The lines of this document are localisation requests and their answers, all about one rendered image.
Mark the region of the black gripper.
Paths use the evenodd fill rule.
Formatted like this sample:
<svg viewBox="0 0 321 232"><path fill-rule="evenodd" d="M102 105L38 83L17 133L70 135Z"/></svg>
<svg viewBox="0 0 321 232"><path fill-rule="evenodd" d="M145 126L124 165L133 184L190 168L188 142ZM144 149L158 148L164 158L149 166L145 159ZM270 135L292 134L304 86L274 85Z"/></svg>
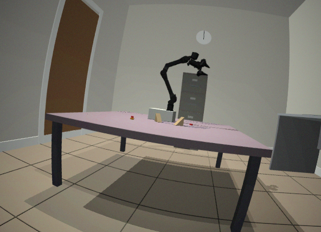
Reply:
<svg viewBox="0 0 321 232"><path fill-rule="evenodd" d="M207 65L207 63L206 63L206 59L203 59L203 60L205 60L205 65L204 65L204 66L207 67L207 68L210 68L210 67ZM195 65L194 65L194 68L199 69L199 71L197 72L197 76L200 76L200 75L208 75L208 74L204 73L203 71L201 71L202 67L201 67L201 68L198 68L197 64L198 64L198 61L196 61Z"/></svg>

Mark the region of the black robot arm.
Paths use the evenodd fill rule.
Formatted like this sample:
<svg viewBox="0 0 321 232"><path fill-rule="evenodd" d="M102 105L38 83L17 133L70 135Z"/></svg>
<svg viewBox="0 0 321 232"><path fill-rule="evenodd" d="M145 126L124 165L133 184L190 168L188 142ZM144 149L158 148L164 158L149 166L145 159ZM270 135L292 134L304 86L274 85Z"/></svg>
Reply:
<svg viewBox="0 0 321 232"><path fill-rule="evenodd" d="M168 81L168 77L167 77L167 71L168 71L169 67L175 66L180 63L187 63L189 60L190 61L187 63L187 65L194 66L196 63L195 60L197 60L198 56L199 56L198 53L192 52L191 56L184 56L184 57L180 58L179 60L166 63L163 70L160 72L163 80L165 81L165 84L167 86L169 94L170 94L170 100L168 101L168 106L166 109L167 111L173 111L174 103L177 101L176 94L173 93L171 86L169 84L169 81ZM204 65L205 65L205 60L202 59L200 62L198 61L198 64L197 64L198 68L204 67Z"/></svg>

